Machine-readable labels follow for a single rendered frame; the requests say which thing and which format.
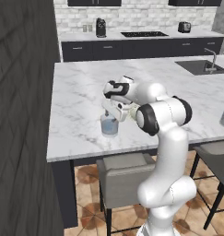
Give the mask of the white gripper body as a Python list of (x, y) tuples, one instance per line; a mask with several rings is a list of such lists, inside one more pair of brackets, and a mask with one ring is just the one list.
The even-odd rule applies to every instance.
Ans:
[(102, 107), (108, 111), (118, 122), (123, 122), (131, 108), (130, 104), (124, 104), (119, 101), (104, 99)]

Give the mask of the glass of water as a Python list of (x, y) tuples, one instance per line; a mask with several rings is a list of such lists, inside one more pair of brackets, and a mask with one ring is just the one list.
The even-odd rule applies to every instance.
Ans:
[(119, 122), (111, 114), (106, 117), (105, 113), (100, 117), (101, 133), (107, 137), (114, 137), (118, 134)]
[(136, 118), (136, 111), (138, 110), (139, 106), (135, 103), (132, 104), (132, 107), (130, 109), (130, 116), (134, 120)]

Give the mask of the dark base cupboard run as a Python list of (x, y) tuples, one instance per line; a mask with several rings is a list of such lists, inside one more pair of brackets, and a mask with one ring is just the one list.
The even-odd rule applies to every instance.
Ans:
[(219, 54), (223, 37), (120, 41), (63, 41), (65, 62)]

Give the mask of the grey padded stool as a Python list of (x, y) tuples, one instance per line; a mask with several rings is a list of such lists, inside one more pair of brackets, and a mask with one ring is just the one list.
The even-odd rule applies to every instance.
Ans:
[(212, 171), (211, 177), (216, 177), (219, 180), (218, 195), (212, 207), (209, 207), (205, 198), (198, 192), (206, 207), (209, 209), (204, 229), (206, 230), (211, 222), (211, 219), (216, 213), (224, 212), (224, 208), (218, 210), (222, 197), (224, 196), (224, 141), (211, 142), (202, 144), (199, 147), (194, 147), (195, 161), (193, 163), (190, 177), (195, 179), (195, 171), (199, 160), (201, 159), (207, 167)]
[(112, 210), (138, 204), (137, 188), (155, 168), (148, 153), (130, 153), (97, 159), (100, 210), (104, 212), (107, 236), (112, 231)]

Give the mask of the black hob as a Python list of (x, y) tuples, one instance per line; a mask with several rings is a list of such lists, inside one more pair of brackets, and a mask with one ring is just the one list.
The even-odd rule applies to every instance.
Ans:
[(138, 31), (138, 32), (121, 32), (126, 38), (142, 38), (142, 37), (166, 37), (169, 36), (161, 31)]

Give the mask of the black coffee machine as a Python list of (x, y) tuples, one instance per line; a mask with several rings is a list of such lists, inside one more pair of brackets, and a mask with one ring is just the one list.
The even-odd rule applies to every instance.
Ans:
[(106, 22), (102, 18), (96, 19), (96, 36), (98, 38), (106, 37)]

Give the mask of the dark grey tall cabinet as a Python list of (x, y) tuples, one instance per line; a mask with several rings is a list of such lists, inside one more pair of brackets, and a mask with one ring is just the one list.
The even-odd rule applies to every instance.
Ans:
[(0, 236), (64, 236), (46, 160), (58, 60), (53, 0), (0, 0)]

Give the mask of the dark sink basin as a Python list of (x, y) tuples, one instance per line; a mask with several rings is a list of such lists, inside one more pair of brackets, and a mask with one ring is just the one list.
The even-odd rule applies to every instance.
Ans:
[(212, 65), (208, 60), (178, 61), (177, 65), (195, 76), (224, 74), (223, 67)]

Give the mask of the black toaster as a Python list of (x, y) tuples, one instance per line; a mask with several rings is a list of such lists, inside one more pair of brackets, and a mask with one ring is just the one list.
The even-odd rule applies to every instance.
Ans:
[(191, 23), (181, 21), (178, 25), (178, 31), (180, 33), (190, 33), (191, 32)]

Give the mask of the silver tap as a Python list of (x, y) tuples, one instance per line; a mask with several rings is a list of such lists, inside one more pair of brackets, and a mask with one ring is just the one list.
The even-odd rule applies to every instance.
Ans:
[(212, 51), (212, 50), (210, 50), (210, 49), (207, 49), (207, 48), (205, 48), (204, 51), (213, 54), (213, 61), (212, 61), (212, 63), (206, 63), (206, 65), (205, 65), (205, 71), (206, 71), (206, 72), (209, 72), (210, 74), (212, 74), (214, 71), (217, 70), (217, 69), (215, 68), (215, 63), (216, 63), (216, 59), (217, 59), (217, 54), (216, 54), (214, 51)]

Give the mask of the dark wall cupboard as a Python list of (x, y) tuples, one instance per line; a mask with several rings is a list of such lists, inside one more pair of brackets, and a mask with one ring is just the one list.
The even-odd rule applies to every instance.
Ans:
[(220, 6), (222, 0), (169, 0), (169, 6)]
[(121, 6), (122, 0), (67, 0), (68, 6)]

